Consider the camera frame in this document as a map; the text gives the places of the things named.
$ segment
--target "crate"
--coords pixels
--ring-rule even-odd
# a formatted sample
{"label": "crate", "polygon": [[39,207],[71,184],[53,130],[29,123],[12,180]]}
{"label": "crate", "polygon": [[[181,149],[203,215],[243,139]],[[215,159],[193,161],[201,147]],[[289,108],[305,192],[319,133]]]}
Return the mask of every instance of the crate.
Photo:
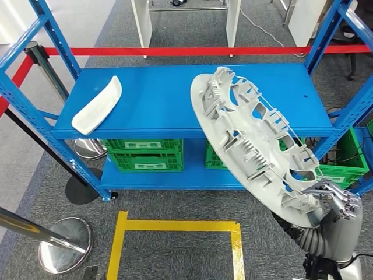
{"label": "crate", "polygon": [[[337,143],[335,158],[335,165],[320,164],[319,168],[325,178],[331,179],[343,190],[369,171],[353,128]],[[318,178],[321,177],[318,169],[316,172]]]}
{"label": "crate", "polygon": [[[301,142],[304,142],[305,138],[301,138]],[[286,145],[282,140],[279,140],[280,149],[285,151],[287,149]],[[212,146],[209,141],[206,141],[206,156],[204,160],[204,166],[208,169],[222,169],[227,170],[227,167],[214,151]]]}
{"label": "crate", "polygon": [[109,153],[181,153],[182,139],[102,139]]}
{"label": "crate", "polygon": [[113,153],[109,155],[121,172],[182,172],[182,153]]}
{"label": "crate", "polygon": [[[280,142],[282,151],[286,149],[284,143]],[[369,168],[362,149],[353,131],[350,128],[337,143],[338,159],[335,165],[320,164],[319,168],[325,178],[331,179],[344,190],[365,175]],[[213,150],[209,141],[206,143],[205,166],[209,169],[227,169],[222,161]],[[317,179],[321,179],[319,169],[316,169]]]}

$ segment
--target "yellow floor tape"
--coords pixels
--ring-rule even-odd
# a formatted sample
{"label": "yellow floor tape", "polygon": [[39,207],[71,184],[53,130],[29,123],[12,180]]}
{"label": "yellow floor tape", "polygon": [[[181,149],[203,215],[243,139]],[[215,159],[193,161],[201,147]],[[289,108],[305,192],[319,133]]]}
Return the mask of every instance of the yellow floor tape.
{"label": "yellow floor tape", "polygon": [[128,220],[128,212],[120,211],[107,272],[108,280],[117,280],[126,230],[165,232],[231,232],[234,280],[245,280],[241,229],[234,221],[203,220]]}

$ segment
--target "stanchion post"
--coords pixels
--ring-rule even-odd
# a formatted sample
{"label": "stanchion post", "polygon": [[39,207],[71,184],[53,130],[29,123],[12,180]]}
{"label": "stanchion post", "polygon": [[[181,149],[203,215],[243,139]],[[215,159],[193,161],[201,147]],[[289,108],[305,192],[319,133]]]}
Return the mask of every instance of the stanchion post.
{"label": "stanchion post", "polygon": [[90,227],[79,218],[66,218],[45,229],[0,207],[0,226],[40,241],[40,263],[53,274],[69,272],[79,266],[92,247]]}
{"label": "stanchion post", "polygon": [[[38,64],[45,78],[63,100],[66,102],[69,92],[48,61],[49,55],[42,45],[31,41],[26,46],[25,52],[35,64]],[[105,156],[107,151],[97,139],[75,139],[74,150],[84,159],[99,159]]]}

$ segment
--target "shelf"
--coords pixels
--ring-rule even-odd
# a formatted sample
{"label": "shelf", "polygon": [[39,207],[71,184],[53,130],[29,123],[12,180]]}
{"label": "shelf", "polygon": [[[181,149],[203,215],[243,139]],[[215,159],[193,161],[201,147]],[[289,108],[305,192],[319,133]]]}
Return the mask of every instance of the shelf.
{"label": "shelf", "polygon": [[[191,104],[190,87],[195,76],[218,66],[83,69],[51,132],[59,139],[88,138],[73,129],[72,117],[117,75],[122,96],[89,138],[204,138]],[[303,64],[228,67],[259,87],[299,136],[328,136],[334,130]]]}
{"label": "shelf", "polygon": [[183,172],[120,172],[109,157],[101,188],[110,190],[244,190],[228,170],[204,167],[206,139],[185,139]]}

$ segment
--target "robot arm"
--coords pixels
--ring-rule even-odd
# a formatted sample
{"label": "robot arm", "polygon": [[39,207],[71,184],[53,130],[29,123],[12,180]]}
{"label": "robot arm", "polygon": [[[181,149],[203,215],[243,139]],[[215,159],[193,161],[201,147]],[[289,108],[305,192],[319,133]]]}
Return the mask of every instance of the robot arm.
{"label": "robot arm", "polygon": [[362,280],[359,259],[354,259],[362,220],[360,198],[323,179],[304,191],[313,194],[330,208],[317,228],[303,228],[274,217],[296,244],[307,253],[304,263],[310,280]]}

